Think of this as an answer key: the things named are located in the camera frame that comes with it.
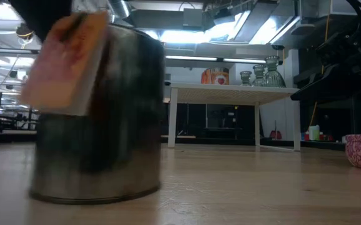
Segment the silver candle tin with lid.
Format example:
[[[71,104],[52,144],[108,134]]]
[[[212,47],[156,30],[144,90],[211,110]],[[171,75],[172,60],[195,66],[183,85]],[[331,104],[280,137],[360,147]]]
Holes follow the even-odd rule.
[[[36,108],[29,188],[56,204],[105,204],[160,188],[165,50],[144,32],[74,13],[50,29],[19,101]]]

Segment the orange-labelled scented candle tin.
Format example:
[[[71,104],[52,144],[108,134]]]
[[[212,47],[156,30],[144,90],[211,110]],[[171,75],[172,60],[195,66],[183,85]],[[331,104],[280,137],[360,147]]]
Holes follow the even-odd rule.
[[[224,67],[212,67],[201,74],[201,84],[229,85],[229,69]]]

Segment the ribbed glass candlestick holder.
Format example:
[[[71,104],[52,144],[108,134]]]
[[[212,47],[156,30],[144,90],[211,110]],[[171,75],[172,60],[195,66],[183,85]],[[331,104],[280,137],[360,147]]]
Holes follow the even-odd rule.
[[[286,87],[282,75],[278,72],[277,66],[279,65],[278,56],[268,56],[265,58],[265,66],[267,72],[264,74],[263,83],[265,87],[281,88]]]
[[[255,79],[252,82],[252,86],[261,87],[264,86],[264,72],[265,72],[265,65],[258,64],[253,66]]]
[[[243,86],[251,86],[250,77],[252,72],[251,71],[241,71],[240,72],[240,78],[242,81]]]

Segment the long ceiling tube light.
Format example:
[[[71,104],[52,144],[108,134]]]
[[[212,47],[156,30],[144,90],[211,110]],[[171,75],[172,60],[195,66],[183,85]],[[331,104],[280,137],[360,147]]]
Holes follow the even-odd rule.
[[[175,56],[167,55],[166,59],[181,61],[206,61],[218,63],[243,63],[243,64],[265,64],[264,59],[244,59],[244,58],[223,58],[223,57],[202,57],[202,56]]]

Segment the grey ceiling box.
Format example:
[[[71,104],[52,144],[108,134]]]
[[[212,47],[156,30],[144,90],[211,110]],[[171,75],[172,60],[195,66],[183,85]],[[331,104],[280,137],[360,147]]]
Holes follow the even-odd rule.
[[[202,10],[185,8],[183,10],[183,26],[201,27]]]

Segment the white perforated shelf riser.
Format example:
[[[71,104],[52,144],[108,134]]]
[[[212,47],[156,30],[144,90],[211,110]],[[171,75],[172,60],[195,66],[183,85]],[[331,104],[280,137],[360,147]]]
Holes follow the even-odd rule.
[[[236,85],[216,85],[172,82],[169,100],[169,134],[167,146],[176,145],[177,105],[187,104],[225,104],[254,107],[255,146],[265,148],[260,143],[260,106],[280,99],[291,97],[297,88],[287,87],[250,87]]]

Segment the green and white bottle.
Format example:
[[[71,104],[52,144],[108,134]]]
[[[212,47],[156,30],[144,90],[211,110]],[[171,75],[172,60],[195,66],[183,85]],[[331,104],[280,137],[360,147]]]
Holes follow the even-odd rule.
[[[314,125],[309,127],[309,140],[319,141],[320,140],[320,126]]]

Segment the silver ventilation duct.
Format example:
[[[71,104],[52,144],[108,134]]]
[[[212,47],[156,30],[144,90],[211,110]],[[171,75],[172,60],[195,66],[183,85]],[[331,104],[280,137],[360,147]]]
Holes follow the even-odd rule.
[[[107,0],[108,5],[112,13],[117,18],[128,18],[131,10],[125,0]]]

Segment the black aluminium table frame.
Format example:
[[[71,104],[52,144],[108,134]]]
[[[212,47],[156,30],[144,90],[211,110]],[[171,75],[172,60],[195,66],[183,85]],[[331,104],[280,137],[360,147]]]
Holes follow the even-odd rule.
[[[0,133],[0,143],[29,143],[36,141],[36,133]],[[212,138],[176,138],[176,144],[216,144],[216,145],[240,145],[254,146],[254,139],[212,139]],[[264,146],[293,147],[293,141],[273,141],[263,139],[260,141]],[[339,142],[301,141],[302,148],[329,149],[333,151],[345,151],[345,144]]]

